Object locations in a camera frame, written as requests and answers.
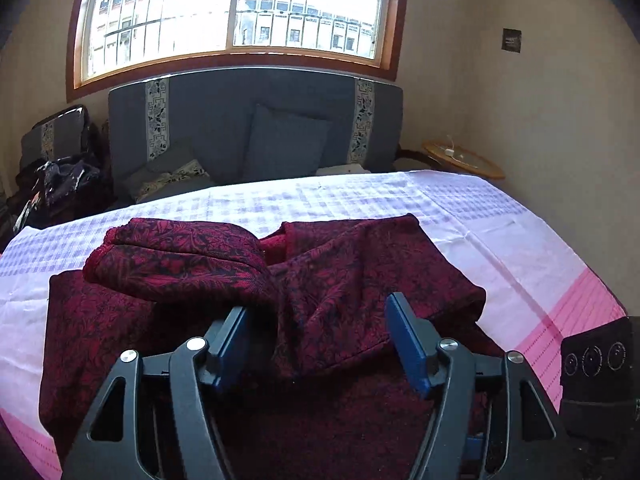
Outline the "dark red floral garment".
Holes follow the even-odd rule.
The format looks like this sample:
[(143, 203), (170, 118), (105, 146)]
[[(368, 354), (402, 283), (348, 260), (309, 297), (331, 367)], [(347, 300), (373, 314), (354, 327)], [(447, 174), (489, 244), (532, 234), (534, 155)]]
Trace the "dark red floral garment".
[(51, 278), (40, 420), (65, 458), (124, 350), (174, 350), (239, 306), (259, 353), (216, 416), (234, 474), (406, 478), (432, 407), (390, 341), (393, 292), (442, 336), (500, 354), (477, 324), (486, 292), (411, 214), (285, 222), (262, 238), (230, 223), (132, 219), (80, 270)]

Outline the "dark clothes pile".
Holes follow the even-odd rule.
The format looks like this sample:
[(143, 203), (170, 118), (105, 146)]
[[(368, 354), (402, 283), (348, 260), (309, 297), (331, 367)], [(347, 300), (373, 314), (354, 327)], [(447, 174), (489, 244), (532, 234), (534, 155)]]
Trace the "dark clothes pile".
[(38, 158), (15, 181), (8, 200), (14, 235), (26, 226), (45, 229), (99, 214), (115, 201), (113, 179), (91, 153)]

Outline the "pink checked bed sheet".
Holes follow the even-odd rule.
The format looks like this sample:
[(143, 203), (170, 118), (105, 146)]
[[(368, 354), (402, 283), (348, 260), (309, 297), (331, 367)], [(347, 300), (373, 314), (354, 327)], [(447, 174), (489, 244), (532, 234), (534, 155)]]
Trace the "pink checked bed sheet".
[(552, 401), (563, 338), (623, 307), (544, 220), (487, 181), (431, 170), (339, 174), (218, 186), (52, 226), (24, 229), (1, 257), (1, 416), (40, 476), (61, 466), (39, 419), (50, 277), (79, 269), (104, 234), (133, 218), (229, 222), (257, 236), (285, 221), (413, 214), (442, 254), (486, 290), (480, 328), (526, 356)]

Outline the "patterned grey cushion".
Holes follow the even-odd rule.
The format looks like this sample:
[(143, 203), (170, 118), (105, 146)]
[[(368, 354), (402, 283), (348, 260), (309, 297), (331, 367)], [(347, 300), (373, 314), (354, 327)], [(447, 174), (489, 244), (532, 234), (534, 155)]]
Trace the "patterned grey cushion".
[(214, 185), (191, 142), (182, 140), (134, 170), (120, 187), (135, 204), (142, 204)]

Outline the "round wooden side table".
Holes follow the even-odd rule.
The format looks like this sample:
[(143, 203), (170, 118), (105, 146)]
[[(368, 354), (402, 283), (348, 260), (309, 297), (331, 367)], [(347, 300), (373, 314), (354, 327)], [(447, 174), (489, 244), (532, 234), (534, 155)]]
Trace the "round wooden side table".
[(428, 157), (449, 169), (459, 170), (488, 180), (500, 181), (506, 178), (504, 171), (491, 160), (459, 145), (462, 155), (457, 158), (449, 158), (440, 147), (441, 145), (442, 141), (424, 141), (422, 148)]

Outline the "white book on bed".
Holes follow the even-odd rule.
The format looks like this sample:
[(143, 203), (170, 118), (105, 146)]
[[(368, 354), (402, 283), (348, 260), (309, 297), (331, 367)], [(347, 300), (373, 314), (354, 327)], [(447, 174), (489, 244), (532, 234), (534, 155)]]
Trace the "white book on bed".
[(370, 170), (364, 169), (359, 164), (337, 165), (322, 167), (316, 171), (316, 176), (339, 176), (340, 174), (370, 174)]

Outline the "grey square pillow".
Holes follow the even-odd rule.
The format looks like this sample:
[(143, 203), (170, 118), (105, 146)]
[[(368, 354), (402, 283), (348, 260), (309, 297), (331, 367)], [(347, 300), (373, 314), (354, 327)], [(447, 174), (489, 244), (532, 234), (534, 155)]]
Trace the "grey square pillow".
[(273, 110), (254, 109), (242, 181), (309, 177), (320, 167), (332, 122)]

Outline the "wood framed main window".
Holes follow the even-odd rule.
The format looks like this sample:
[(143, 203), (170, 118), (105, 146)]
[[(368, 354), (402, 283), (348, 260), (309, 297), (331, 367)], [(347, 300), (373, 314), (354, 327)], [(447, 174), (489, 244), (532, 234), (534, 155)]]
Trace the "wood framed main window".
[(66, 96), (243, 66), (398, 73), (408, 0), (74, 0)]

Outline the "dark wall switch plate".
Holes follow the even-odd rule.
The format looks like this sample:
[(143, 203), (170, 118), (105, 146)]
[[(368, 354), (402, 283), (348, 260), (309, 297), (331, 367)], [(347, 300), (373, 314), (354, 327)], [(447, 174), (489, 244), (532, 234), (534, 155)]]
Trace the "dark wall switch plate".
[(520, 53), (522, 50), (522, 32), (512, 28), (503, 29), (501, 49), (506, 52)]

